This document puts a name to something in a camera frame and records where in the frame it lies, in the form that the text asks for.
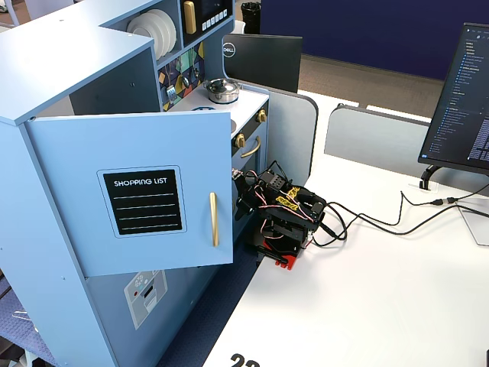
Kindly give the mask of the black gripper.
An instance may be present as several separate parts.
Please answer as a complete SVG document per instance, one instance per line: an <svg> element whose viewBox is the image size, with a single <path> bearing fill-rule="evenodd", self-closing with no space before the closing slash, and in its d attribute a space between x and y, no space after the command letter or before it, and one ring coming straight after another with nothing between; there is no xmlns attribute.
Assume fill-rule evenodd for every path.
<svg viewBox="0 0 489 367"><path fill-rule="evenodd" d="M247 216L252 209L267 205L262 183L256 174L244 175L244 186L237 188L235 221Z"/></svg>

